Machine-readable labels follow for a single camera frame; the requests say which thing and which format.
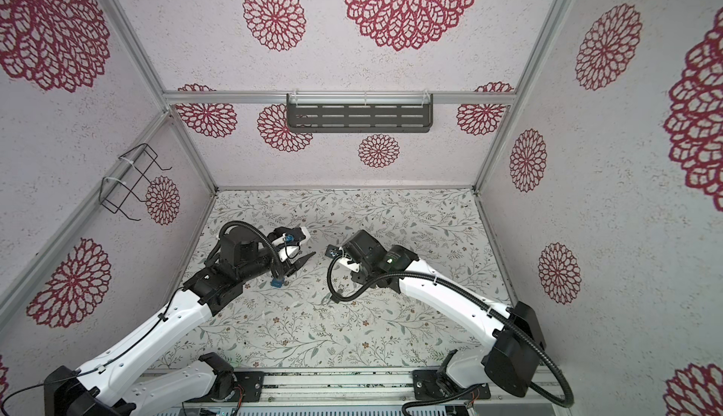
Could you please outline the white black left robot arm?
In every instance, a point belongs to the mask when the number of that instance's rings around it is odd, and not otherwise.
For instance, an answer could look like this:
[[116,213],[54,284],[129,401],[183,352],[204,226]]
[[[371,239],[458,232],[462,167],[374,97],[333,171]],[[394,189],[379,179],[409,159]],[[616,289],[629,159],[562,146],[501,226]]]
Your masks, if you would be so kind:
[[77,369],[60,366],[45,378],[45,414],[154,415],[194,399],[237,399],[244,391],[235,369],[217,353],[148,381],[140,377],[174,344],[240,297],[247,282],[265,274],[281,282],[301,269],[310,258],[300,253],[305,242],[291,233],[265,241],[218,241],[203,268],[154,316]]

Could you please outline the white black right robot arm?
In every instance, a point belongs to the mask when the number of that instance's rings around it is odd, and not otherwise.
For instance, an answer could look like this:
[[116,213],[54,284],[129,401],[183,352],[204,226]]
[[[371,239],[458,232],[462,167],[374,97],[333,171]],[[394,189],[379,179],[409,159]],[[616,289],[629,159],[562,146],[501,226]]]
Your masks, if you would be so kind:
[[482,297],[417,253],[399,245],[384,248],[365,230],[329,248],[327,256],[333,301],[351,302],[372,288],[390,289],[429,305],[479,342],[475,350],[450,351],[432,378],[423,382],[435,395],[471,395],[472,387],[487,382],[515,397],[540,389],[533,378],[546,355],[545,341],[535,311],[525,303],[510,307]]

